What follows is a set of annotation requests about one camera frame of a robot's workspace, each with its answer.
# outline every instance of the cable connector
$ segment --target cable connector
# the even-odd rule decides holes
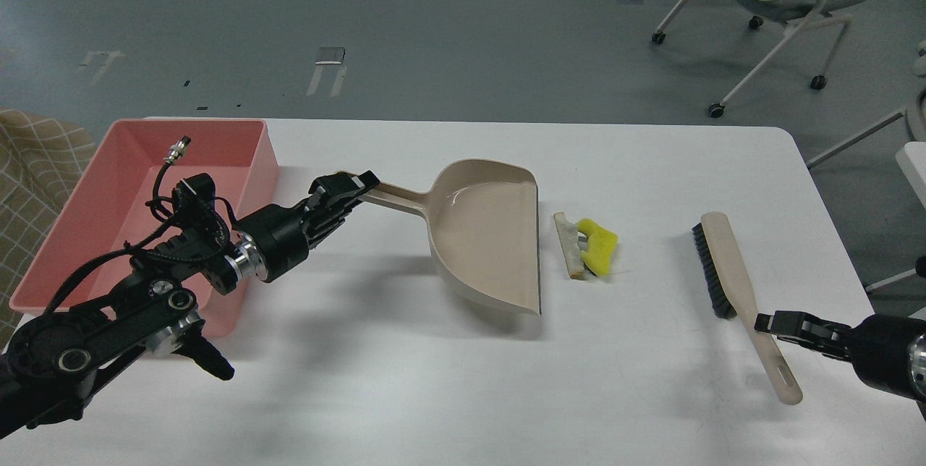
[[[192,142],[191,137],[183,136],[181,140],[177,140],[171,150],[168,152],[168,155],[164,157],[164,163],[172,165],[177,162],[182,156],[186,155],[186,148]]]

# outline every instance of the plaid fabric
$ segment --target plaid fabric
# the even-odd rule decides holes
[[[21,317],[9,298],[95,150],[82,127],[0,108],[0,347]]]

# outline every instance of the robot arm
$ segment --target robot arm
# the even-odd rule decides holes
[[[755,331],[849,361],[862,383],[926,402],[926,321],[874,314],[852,328],[807,312],[778,310],[759,314]]]
[[[215,212],[215,183],[200,174],[183,179],[171,198],[158,197],[163,174],[190,140],[172,147],[156,180],[152,214],[161,228],[145,241],[99,256],[75,271],[44,314],[13,335],[0,356],[0,439],[26,426],[79,420],[93,396],[142,356],[192,358],[222,380],[234,369],[202,335],[196,297],[182,282],[202,274],[223,295],[251,275],[273,281],[305,261],[308,252],[344,223],[360,196],[379,185],[372,172],[336,173],[312,183],[310,196],[291,208],[271,203],[236,219],[231,229]],[[173,210],[166,208],[170,203]],[[181,232],[145,249],[170,226]],[[130,255],[132,273],[102,297],[56,312],[94,268]],[[103,309],[115,312],[115,318]]]

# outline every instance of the white table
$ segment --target white table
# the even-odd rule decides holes
[[[926,143],[906,143],[896,155],[897,164],[926,208]]]
[[[784,406],[740,322],[711,312],[690,229],[720,210],[761,311],[871,314],[783,130],[268,123],[285,205],[338,169],[417,191],[461,158],[532,170],[543,317],[453,297],[423,222],[365,203],[310,261],[251,286],[216,342],[234,380],[146,358],[82,422],[4,439],[4,464],[923,464],[912,401],[782,344],[804,390]],[[570,281],[560,210],[619,233],[611,276]]]

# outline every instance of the dustpan handle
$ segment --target dustpan handle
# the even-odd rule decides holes
[[[396,209],[403,213],[424,218],[424,206],[427,195],[420,192],[408,191],[398,186],[388,185],[386,182],[380,182],[378,186],[368,191],[366,195],[360,197],[364,202],[374,203],[384,208]]]

